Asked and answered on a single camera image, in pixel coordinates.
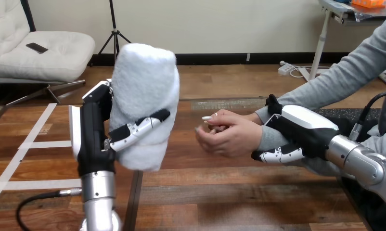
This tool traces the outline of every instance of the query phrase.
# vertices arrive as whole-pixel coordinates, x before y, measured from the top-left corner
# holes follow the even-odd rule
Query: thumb
[[[241,117],[235,115],[213,115],[207,123],[213,126],[233,126],[238,125],[241,120]]]

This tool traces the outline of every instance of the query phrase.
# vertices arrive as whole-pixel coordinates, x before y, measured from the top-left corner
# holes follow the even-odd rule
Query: gray sleeve
[[[310,110],[318,109],[345,99],[384,70],[386,70],[386,21],[338,64],[314,80],[283,95],[278,101],[283,105],[293,104]],[[263,122],[271,116],[266,107],[257,110],[256,113]],[[286,139],[279,132],[263,127],[259,150],[276,148],[286,143]],[[338,170],[331,169],[327,162],[321,163],[320,160],[304,158],[301,163],[294,164],[308,169],[319,166],[316,173],[339,175]]]
[[[377,153],[386,154],[386,134],[381,137],[372,136],[362,142],[362,144]]]

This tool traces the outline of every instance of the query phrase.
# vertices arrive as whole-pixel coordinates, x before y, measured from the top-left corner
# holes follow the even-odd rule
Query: wooden table
[[[50,107],[50,116],[39,124]],[[189,101],[179,103],[160,171],[134,174],[116,165],[116,211],[126,227],[134,225],[138,231],[366,230],[335,178],[298,167],[266,165],[249,156],[205,154],[195,141],[194,128],[212,112]],[[36,123],[41,129],[34,140],[22,145]],[[78,186],[69,139],[66,105],[13,107],[4,112],[0,118],[0,230],[19,230],[14,212],[23,199],[59,185]],[[17,167],[7,178],[5,172],[13,164]],[[22,211],[22,220],[31,230],[78,230],[83,217],[80,197],[37,201]]]

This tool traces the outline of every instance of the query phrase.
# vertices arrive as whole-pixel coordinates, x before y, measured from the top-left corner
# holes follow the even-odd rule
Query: smartphone
[[[44,48],[44,47],[42,47],[42,46],[40,46],[40,45],[38,45],[37,43],[34,43],[34,42],[26,44],[26,46],[28,48],[31,48],[31,49],[37,51],[37,53],[39,53],[39,54],[43,54],[44,52],[49,50],[49,49]]]

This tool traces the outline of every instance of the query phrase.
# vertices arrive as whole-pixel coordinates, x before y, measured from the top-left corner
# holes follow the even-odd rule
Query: white wall
[[[89,34],[95,53],[112,30],[108,0],[29,4],[37,30]],[[114,0],[114,7],[117,28],[129,40],[175,53],[311,52],[324,20],[317,0]],[[332,20],[325,51],[352,51],[373,30]]]

